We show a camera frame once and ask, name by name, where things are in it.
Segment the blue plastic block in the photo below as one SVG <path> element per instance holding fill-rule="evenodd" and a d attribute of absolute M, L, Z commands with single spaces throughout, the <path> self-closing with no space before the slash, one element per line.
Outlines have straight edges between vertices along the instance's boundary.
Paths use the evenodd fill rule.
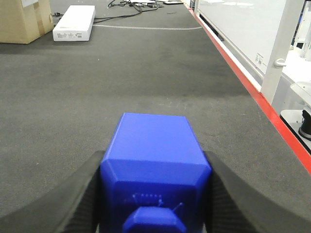
<path fill-rule="evenodd" d="M 169 208 L 139 207 L 123 224 L 123 233 L 186 233 L 185 225 Z"/>
<path fill-rule="evenodd" d="M 170 209 L 187 233 L 202 232 L 202 195 L 211 167 L 184 116 L 123 114 L 100 170 L 102 233 L 124 232 L 134 211 L 152 211 L 141 212 L 142 206 Z M 154 225 L 154 232 L 170 232 Z"/>

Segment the gray carpet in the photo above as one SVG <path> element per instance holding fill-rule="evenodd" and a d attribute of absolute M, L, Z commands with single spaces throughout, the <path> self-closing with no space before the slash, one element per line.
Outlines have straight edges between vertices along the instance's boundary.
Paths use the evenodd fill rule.
<path fill-rule="evenodd" d="M 53 12 L 107 1 L 51 0 Z M 103 25 L 192 28 L 183 5 Z M 0 44 L 0 216 L 106 148 L 123 112 L 186 116 L 204 150 L 280 206 L 311 219 L 311 178 L 203 29 L 93 27 L 88 42 Z"/>

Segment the label on white box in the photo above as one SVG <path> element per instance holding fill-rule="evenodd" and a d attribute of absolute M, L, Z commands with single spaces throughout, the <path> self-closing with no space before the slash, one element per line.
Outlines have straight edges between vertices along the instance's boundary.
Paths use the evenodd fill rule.
<path fill-rule="evenodd" d="M 23 7 L 26 6 L 30 6 L 36 2 L 38 2 L 39 0 L 21 0 L 21 4 L 23 5 Z"/>
<path fill-rule="evenodd" d="M 57 33 L 57 38 L 82 38 L 82 33 Z"/>

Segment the cable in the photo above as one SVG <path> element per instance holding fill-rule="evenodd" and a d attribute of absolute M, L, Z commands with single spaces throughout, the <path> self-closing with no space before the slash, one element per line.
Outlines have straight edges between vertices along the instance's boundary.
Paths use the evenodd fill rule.
<path fill-rule="evenodd" d="M 129 17 L 134 17 L 134 16 L 137 16 L 137 15 L 140 15 L 141 13 L 143 12 L 148 12 L 148 11 L 156 11 L 157 9 L 159 8 L 162 8 L 164 6 L 162 5 L 159 5 L 157 3 L 157 1 L 155 0 L 155 3 L 147 3 L 147 4 L 143 4 L 143 3 L 135 3 L 135 2 L 131 2 L 131 0 L 121 0 L 119 3 L 114 3 L 116 0 L 112 0 L 109 4 L 108 4 L 108 7 L 111 8 L 111 7 L 114 7 L 114 6 L 126 6 L 126 5 L 129 5 L 129 6 L 133 6 L 133 8 L 137 11 L 136 13 L 134 14 L 131 14 L 131 15 L 123 15 L 123 16 L 114 16 L 114 17 L 95 17 L 94 18 L 94 24 L 95 23 L 101 23 L 101 22 L 105 22 L 105 21 L 108 21 L 108 20 L 111 20 L 111 19 L 115 19 L 115 18 L 129 18 Z M 149 9 L 149 10 L 143 10 L 142 8 L 143 7 L 150 7 L 152 9 Z M 63 16 L 64 14 L 61 14 L 59 12 L 55 12 L 53 16 L 55 17 L 60 17 L 60 16 Z"/>

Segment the red stripe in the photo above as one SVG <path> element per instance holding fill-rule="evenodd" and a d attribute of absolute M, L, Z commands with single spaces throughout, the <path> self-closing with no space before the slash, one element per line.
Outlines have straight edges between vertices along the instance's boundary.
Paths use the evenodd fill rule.
<path fill-rule="evenodd" d="M 298 139 L 294 136 L 294 134 L 290 131 L 290 129 L 285 125 L 285 123 L 281 120 L 279 115 L 276 113 L 274 108 L 269 104 L 266 98 L 260 93 L 249 81 L 249 79 L 243 74 L 243 72 L 239 69 L 239 67 L 234 63 L 234 61 L 230 58 L 230 56 L 225 52 L 225 50 L 220 46 L 217 40 L 212 36 L 212 34 L 206 29 L 205 25 L 200 21 L 200 19 L 195 15 L 192 9 L 189 9 L 193 17 L 199 22 L 199 24 L 204 28 L 205 32 L 212 40 L 213 44 L 216 46 L 220 54 L 226 60 L 228 65 L 231 67 L 233 72 L 239 78 L 241 83 L 244 85 L 249 94 L 253 97 L 262 111 L 269 118 L 271 123 L 276 127 L 277 131 L 283 137 L 285 142 L 289 145 L 289 147 L 294 151 L 297 155 L 300 162 L 306 168 L 306 170 L 311 174 L 311 156 L 303 147 L 303 145 L 298 141 Z"/>

